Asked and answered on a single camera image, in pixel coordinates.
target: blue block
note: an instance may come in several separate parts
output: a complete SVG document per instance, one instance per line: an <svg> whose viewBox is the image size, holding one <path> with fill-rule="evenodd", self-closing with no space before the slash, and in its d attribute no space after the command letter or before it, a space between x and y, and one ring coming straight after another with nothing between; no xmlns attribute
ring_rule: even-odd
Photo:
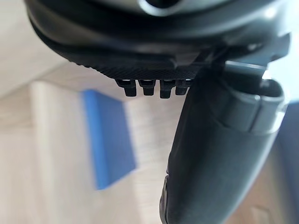
<svg viewBox="0 0 299 224"><path fill-rule="evenodd" d="M105 189L136 168L121 101L83 91L97 189Z"/></svg>

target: light wood surface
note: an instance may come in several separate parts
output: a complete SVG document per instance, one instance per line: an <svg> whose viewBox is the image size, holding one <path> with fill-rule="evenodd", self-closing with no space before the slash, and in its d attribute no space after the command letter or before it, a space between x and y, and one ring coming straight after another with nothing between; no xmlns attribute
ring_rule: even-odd
<svg viewBox="0 0 299 224"><path fill-rule="evenodd" d="M46 82L31 88L49 222L140 223L132 176L95 190L81 95Z"/></svg>
<svg viewBox="0 0 299 224"><path fill-rule="evenodd" d="M125 103L137 169L96 191L80 94L37 81L0 100L0 223L160 224L158 202L185 97ZM293 224L277 149L227 224Z"/></svg>

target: blue sponge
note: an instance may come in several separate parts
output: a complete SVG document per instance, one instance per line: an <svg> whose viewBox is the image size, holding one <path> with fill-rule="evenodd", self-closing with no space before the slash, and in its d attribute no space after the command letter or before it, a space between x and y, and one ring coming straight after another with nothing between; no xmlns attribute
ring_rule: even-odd
<svg viewBox="0 0 299 224"><path fill-rule="evenodd" d="M121 101L83 91L97 189L105 189L136 168Z"/></svg>

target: black plastic housing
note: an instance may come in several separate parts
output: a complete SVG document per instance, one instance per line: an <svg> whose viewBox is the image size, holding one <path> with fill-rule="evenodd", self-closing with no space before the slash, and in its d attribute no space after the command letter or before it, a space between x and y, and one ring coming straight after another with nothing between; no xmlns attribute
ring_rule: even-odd
<svg viewBox="0 0 299 224"><path fill-rule="evenodd" d="M285 113L274 80L196 78L179 120L161 199L168 224L221 224L251 187Z"/></svg>

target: wooden floor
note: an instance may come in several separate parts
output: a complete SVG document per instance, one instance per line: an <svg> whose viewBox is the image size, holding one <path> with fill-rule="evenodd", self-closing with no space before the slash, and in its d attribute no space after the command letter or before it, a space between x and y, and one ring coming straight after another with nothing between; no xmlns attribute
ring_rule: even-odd
<svg viewBox="0 0 299 224"><path fill-rule="evenodd" d="M96 191L76 83L47 77L0 100L0 223L160 224L158 202L185 97L126 101L137 169ZM292 224L275 154L228 224Z"/></svg>

